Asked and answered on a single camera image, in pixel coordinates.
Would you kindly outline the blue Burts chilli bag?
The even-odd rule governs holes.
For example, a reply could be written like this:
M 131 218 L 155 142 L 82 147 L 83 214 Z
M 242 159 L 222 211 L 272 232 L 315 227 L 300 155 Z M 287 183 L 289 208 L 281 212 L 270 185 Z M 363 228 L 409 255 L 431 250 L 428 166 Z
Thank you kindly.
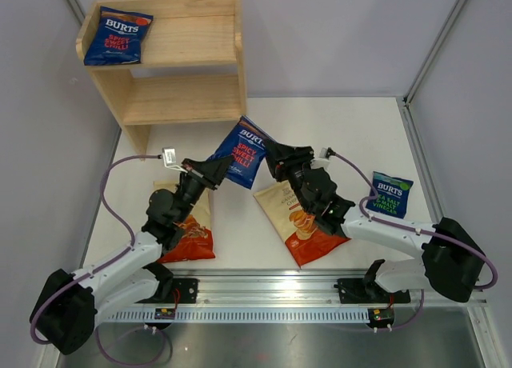
M 142 43 L 153 15 L 100 7 L 98 29 L 84 58 L 86 66 L 142 62 Z

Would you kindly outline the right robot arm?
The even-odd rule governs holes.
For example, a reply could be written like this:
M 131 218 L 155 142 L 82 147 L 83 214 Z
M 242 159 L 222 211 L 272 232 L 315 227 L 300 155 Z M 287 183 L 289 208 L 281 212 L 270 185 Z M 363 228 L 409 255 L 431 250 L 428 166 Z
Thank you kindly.
M 365 296 L 381 301 L 401 290 L 431 289 L 453 302 L 468 302 L 487 258 L 455 220 L 408 222 L 372 214 L 363 203 L 337 194 L 337 185 L 314 160 L 309 146 L 288 146 L 267 139 L 266 161 L 272 177 L 287 181 L 301 208 L 328 235 L 364 240 L 409 255 L 391 262 L 380 259 L 363 280 Z

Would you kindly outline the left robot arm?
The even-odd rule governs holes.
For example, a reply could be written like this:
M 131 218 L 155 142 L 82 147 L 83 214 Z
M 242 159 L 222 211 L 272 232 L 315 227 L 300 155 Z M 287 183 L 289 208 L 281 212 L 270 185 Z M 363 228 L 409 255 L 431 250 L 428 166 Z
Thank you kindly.
M 129 232 L 127 245 L 72 273 L 53 272 L 30 315 L 33 341 L 71 354 L 123 308 L 140 301 L 178 298 L 173 273 L 158 261 L 182 239 L 192 209 L 205 190 L 221 185 L 233 160 L 231 155 L 206 161 L 184 159 L 175 189 L 152 193 L 146 223 L 139 232 Z

